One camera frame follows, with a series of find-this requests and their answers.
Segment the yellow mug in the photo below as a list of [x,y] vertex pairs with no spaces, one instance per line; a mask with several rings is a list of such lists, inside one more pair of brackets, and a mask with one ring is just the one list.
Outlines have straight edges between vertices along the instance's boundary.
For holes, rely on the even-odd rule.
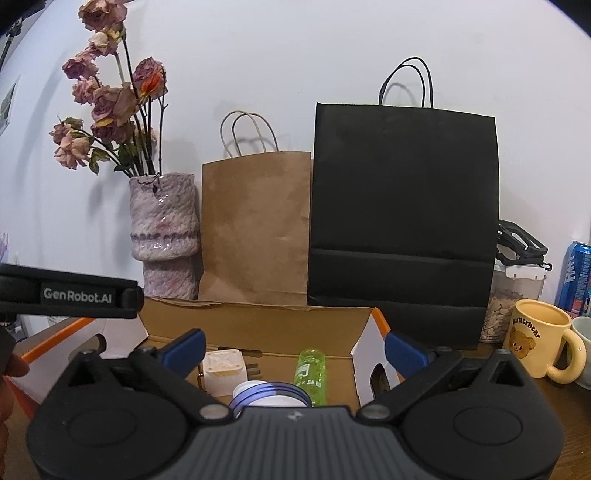
[[[570,383],[583,372],[587,361],[585,345],[570,326],[571,317],[554,305],[539,300],[518,300],[511,314],[511,324],[503,348],[521,361],[533,378],[548,375],[558,383]],[[567,368],[554,366],[564,342],[572,356]]]

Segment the dried rose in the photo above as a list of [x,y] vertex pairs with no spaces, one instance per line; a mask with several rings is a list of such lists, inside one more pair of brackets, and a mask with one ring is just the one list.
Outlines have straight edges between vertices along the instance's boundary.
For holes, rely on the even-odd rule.
[[112,118],[102,120],[102,123],[109,121],[102,127],[94,124],[90,127],[92,134],[102,140],[103,142],[115,142],[118,144],[124,143],[131,138],[131,124],[128,122],[125,125],[118,126],[117,122]]
[[101,123],[105,118],[114,119],[120,127],[138,110],[131,84],[127,82],[122,88],[104,85],[96,89],[93,103],[95,107],[92,109],[92,118],[99,127],[106,125]]
[[63,166],[75,170],[80,164],[86,166],[84,160],[88,160],[90,141],[88,137],[73,138],[72,132],[68,132],[57,147],[55,158]]
[[72,129],[80,130],[84,125],[81,118],[68,117],[63,122],[60,122],[53,126],[53,130],[49,134],[53,137],[55,144],[59,145],[61,139],[64,138]]
[[122,40],[122,25],[96,32],[89,39],[89,48],[96,56],[111,55],[117,51],[117,46]]
[[152,99],[167,93],[166,70],[162,63],[152,57],[142,60],[135,68],[132,81],[138,90],[140,98]]
[[[135,123],[132,122],[133,128],[134,128],[134,137],[136,138],[136,140],[139,140],[139,132],[138,132],[138,127],[137,125],[135,125]],[[139,131],[141,132],[142,138],[145,138],[145,130],[144,127],[141,127],[139,129]],[[156,130],[154,130],[153,128],[150,128],[150,140],[152,141],[152,144],[154,146],[156,146],[158,144],[158,134],[156,133]]]
[[72,130],[70,125],[67,124],[57,124],[53,126],[53,130],[49,132],[49,134],[53,137],[53,142],[56,145],[61,143],[61,139],[64,138],[69,132]]
[[78,17],[88,30],[104,30],[125,20],[127,7],[124,4],[129,1],[90,0],[80,7]]
[[93,59],[92,52],[86,49],[77,54],[73,59],[65,62],[61,69],[69,79],[77,80],[81,77],[88,79],[95,76],[99,71],[96,65],[92,63]]
[[95,91],[99,88],[99,84],[94,77],[90,79],[81,78],[74,86],[72,86],[72,95],[74,101],[81,105],[85,103],[92,103]]

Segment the brown paper bag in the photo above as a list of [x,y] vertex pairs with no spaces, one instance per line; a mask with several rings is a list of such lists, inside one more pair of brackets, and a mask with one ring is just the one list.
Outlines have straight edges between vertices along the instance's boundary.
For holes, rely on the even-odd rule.
[[[232,124],[233,158],[223,139]],[[243,156],[234,127],[248,116],[264,153]],[[271,130],[275,151],[267,152],[254,117]],[[203,165],[202,250],[199,300],[305,305],[310,229],[309,152],[280,152],[269,123],[260,115],[229,113],[220,126],[232,158]]]

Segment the poster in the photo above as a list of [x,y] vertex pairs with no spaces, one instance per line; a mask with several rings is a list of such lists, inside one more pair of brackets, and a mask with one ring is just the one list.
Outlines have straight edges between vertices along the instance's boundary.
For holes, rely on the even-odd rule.
[[14,97],[14,92],[17,89],[17,84],[15,83],[12,85],[12,88],[8,91],[6,97],[2,100],[0,104],[0,135],[6,130],[10,122],[10,110],[12,106],[12,98]]

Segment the human hand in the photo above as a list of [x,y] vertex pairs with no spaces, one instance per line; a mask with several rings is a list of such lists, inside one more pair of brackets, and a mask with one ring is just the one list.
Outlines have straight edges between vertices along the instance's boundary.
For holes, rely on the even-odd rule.
[[[12,355],[4,375],[24,377],[29,372],[29,365],[22,358]],[[14,399],[10,387],[5,381],[0,382],[0,477],[4,475],[4,455],[8,447],[8,427],[6,421],[12,415]]]

